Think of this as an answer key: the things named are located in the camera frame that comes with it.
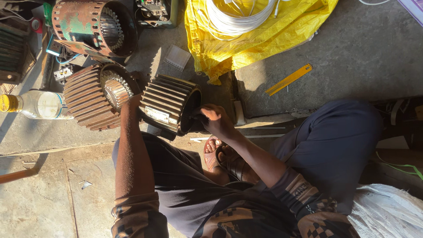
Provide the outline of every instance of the plastic bottle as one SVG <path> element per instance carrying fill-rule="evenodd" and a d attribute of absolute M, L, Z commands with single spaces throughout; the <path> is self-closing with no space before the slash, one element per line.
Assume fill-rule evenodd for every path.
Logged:
<path fill-rule="evenodd" d="M 31 90 L 21 96 L 0 95 L 0 111 L 20 112 L 31 119 L 73 119 L 63 94 Z"/>

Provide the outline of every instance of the green wire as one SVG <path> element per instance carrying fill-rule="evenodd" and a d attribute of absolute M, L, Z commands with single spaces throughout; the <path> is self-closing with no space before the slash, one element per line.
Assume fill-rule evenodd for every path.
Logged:
<path fill-rule="evenodd" d="M 376 151 L 376 155 L 377 155 L 377 157 L 378 157 L 380 160 L 382 160 L 382 161 L 383 161 L 383 163 L 384 163 L 384 164 L 388 165 L 389 167 L 392 167 L 392 168 L 394 168 L 394 169 L 396 169 L 396 170 L 399 170 L 399 171 L 404 172 L 404 173 L 407 173 L 407 174 L 415 174 L 415 175 L 419 176 L 421 180 L 423 180 L 423 174 L 422 174 L 422 173 L 420 173 L 420 171 L 416 168 L 416 166 L 414 166 L 414 165 L 409 165 L 409 164 L 394 164 L 394 163 L 388 163 L 388 162 L 386 162 L 386 161 L 384 161 L 383 159 L 381 159 L 381 158 L 380 158 L 379 153 L 378 153 L 377 151 Z M 398 167 L 412 167 L 412 168 L 414 169 L 415 173 L 413 173 L 413 172 L 406 172 L 406 171 L 404 171 L 404 170 L 402 170 L 402 169 L 398 169 L 398 168 L 396 168 L 396 167 L 394 167 L 394 166 L 398 166 Z"/>

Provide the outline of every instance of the dark pants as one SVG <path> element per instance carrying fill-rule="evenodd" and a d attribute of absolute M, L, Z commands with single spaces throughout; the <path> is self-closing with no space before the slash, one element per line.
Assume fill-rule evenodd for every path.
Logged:
<path fill-rule="evenodd" d="M 270 152 L 336 199 L 337 211 L 348 215 L 361 172 L 381 132 L 382 119 L 373 106 L 357 100 L 337 100 L 275 140 Z M 256 207 L 286 217 L 283 222 L 295 223 L 287 207 L 262 181 L 245 191 L 217 185 L 203 175 L 198 153 L 174 148 L 147 133 L 143 138 L 154 170 L 159 210 L 186 236 L 193 236 L 209 214 L 239 201 L 251 201 Z M 118 148 L 119 140 L 112 153 L 115 167 Z"/>

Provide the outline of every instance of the yellow sack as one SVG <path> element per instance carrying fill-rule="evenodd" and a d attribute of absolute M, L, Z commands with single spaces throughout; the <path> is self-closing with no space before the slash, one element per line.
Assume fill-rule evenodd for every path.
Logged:
<path fill-rule="evenodd" d="M 306 41 L 328 18 L 338 0 L 280 1 L 258 28 L 232 41 L 221 41 L 208 31 L 206 0 L 185 0 L 185 28 L 188 48 L 194 57 L 196 72 L 204 72 L 209 83 L 221 85 L 219 76 L 292 48 Z M 220 6 L 223 0 L 214 0 Z M 261 11 L 267 0 L 257 0 L 252 14 Z"/>

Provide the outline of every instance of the man's foot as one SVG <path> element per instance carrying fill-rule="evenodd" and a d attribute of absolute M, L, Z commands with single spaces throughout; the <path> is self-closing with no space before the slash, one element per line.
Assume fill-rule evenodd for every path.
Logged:
<path fill-rule="evenodd" d="M 207 171 L 204 170 L 204 175 L 219 185 L 225 185 L 230 182 L 229 176 L 226 171 L 220 167 L 216 157 L 216 149 L 221 144 L 222 141 L 213 136 L 210 137 L 204 145 L 204 161 L 207 166 Z"/>
<path fill-rule="evenodd" d="M 232 172 L 234 176 L 241 179 L 241 181 L 256 184 L 260 180 L 260 177 L 255 173 L 250 165 L 245 162 L 232 147 L 228 145 L 222 146 L 222 151 L 219 152 L 218 159 L 219 162 L 226 165 L 227 168 L 229 165 L 229 172 Z"/>

